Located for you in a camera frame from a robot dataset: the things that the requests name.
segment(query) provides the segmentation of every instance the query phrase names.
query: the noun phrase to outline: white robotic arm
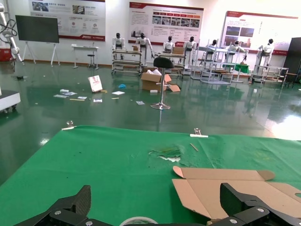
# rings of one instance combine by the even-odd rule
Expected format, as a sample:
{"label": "white robotic arm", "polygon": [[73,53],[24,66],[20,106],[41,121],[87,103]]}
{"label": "white robotic arm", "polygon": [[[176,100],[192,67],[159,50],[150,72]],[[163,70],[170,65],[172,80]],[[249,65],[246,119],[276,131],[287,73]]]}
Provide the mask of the white robotic arm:
{"label": "white robotic arm", "polygon": [[6,18],[4,15],[4,5],[0,3],[0,25],[2,27],[2,31],[0,33],[8,40],[7,43],[11,45],[11,53],[20,61],[22,62],[20,56],[20,49],[16,45],[14,40],[14,26],[12,28],[9,27],[9,24],[6,22]]}

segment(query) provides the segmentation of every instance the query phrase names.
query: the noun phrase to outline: small stool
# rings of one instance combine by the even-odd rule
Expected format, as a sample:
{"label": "small stool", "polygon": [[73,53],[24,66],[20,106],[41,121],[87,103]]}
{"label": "small stool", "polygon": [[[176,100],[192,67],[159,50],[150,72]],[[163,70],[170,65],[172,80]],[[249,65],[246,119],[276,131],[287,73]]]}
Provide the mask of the small stool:
{"label": "small stool", "polygon": [[162,77],[161,77],[161,84],[157,83],[157,85],[161,85],[161,99],[160,102],[157,104],[150,105],[152,108],[159,109],[159,110],[167,110],[170,109],[170,106],[167,106],[163,103],[163,91],[164,91],[164,79],[165,79],[165,69],[174,68],[173,62],[170,59],[164,57],[157,57],[154,59],[154,67],[162,68]]}
{"label": "small stool", "polygon": [[87,67],[93,67],[93,68],[96,68],[96,64],[94,63],[94,57],[95,57],[95,55],[94,55],[94,54],[88,54],[87,56],[88,56],[88,57],[91,57],[91,61],[90,61],[90,63],[87,65]]}

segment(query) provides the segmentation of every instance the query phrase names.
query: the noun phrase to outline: photo on poster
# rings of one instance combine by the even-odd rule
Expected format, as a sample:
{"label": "photo on poster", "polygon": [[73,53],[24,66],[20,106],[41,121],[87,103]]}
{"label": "photo on poster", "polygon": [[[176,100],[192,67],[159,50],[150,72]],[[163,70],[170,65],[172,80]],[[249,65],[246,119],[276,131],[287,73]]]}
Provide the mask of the photo on poster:
{"label": "photo on poster", "polygon": [[190,27],[199,27],[199,20],[191,19],[190,20]]}
{"label": "photo on poster", "polygon": [[152,16],[152,24],[161,24],[162,17],[160,16]]}
{"label": "photo on poster", "polygon": [[231,27],[227,26],[227,32],[226,35],[235,35],[239,36],[240,27]]}
{"label": "photo on poster", "polygon": [[162,25],[171,25],[171,17],[163,16]]}
{"label": "photo on poster", "polygon": [[84,6],[72,6],[73,14],[85,14],[85,7]]}
{"label": "photo on poster", "polygon": [[141,33],[144,33],[145,36],[147,36],[147,33],[144,32],[144,27],[135,27],[131,31],[131,37],[132,38],[138,38],[141,36]]}
{"label": "photo on poster", "polygon": [[181,18],[173,17],[171,19],[171,26],[181,26]]}
{"label": "photo on poster", "polygon": [[181,27],[189,27],[190,19],[182,18],[181,19]]}
{"label": "photo on poster", "polygon": [[34,11],[43,11],[43,12],[49,12],[48,3],[41,3],[41,2],[32,2],[32,9]]}
{"label": "photo on poster", "polygon": [[240,43],[241,43],[241,47],[242,47],[242,48],[250,48],[250,47],[251,47],[251,44],[252,44],[251,38],[248,38],[248,37],[240,37],[240,38],[239,38],[239,41],[240,41]]}
{"label": "photo on poster", "polygon": [[246,27],[241,28],[240,36],[253,37],[253,34],[254,34],[254,28],[246,28]]}
{"label": "photo on poster", "polygon": [[235,36],[226,36],[224,46],[229,46],[230,44],[234,44],[235,41],[238,40],[238,37]]}

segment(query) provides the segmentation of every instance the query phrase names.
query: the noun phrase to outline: green floor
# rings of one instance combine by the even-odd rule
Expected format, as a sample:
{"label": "green floor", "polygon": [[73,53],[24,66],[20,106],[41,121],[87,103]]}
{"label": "green floor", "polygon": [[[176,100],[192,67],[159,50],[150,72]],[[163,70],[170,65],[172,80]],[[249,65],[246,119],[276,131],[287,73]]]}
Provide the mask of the green floor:
{"label": "green floor", "polygon": [[[93,71],[86,67],[73,70],[72,65],[51,68],[48,63],[26,63],[26,66],[17,64],[15,73],[6,64],[0,65],[0,70],[1,89],[21,93],[17,112],[0,113],[0,184],[66,127],[69,120],[75,125],[182,133],[192,133],[198,127],[206,135],[301,139],[299,85],[280,89],[275,83],[260,87],[249,86],[245,81],[229,87],[173,77],[182,91],[166,92],[165,102],[172,108],[160,112],[150,107],[159,101],[159,94],[141,90],[136,74],[117,73],[112,77],[110,69],[101,68],[94,75],[100,75],[108,93],[92,94],[87,77]],[[25,76],[24,81],[17,81],[17,75]],[[117,91],[121,83],[127,86],[125,94],[113,100],[116,96],[111,92]],[[69,89],[88,99],[70,101],[53,97],[60,89]],[[93,103],[94,98],[102,98],[103,103]]]}

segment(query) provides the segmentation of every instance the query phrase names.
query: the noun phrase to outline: small green table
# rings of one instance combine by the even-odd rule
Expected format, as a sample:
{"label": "small green table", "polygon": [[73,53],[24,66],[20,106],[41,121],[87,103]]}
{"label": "small green table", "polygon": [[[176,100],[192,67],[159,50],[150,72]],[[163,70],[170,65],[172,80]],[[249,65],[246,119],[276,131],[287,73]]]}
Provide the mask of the small green table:
{"label": "small green table", "polygon": [[238,72],[238,75],[237,75],[237,79],[232,82],[243,82],[239,80],[240,73],[242,72],[242,73],[249,74],[250,72],[249,65],[235,65],[234,70]]}

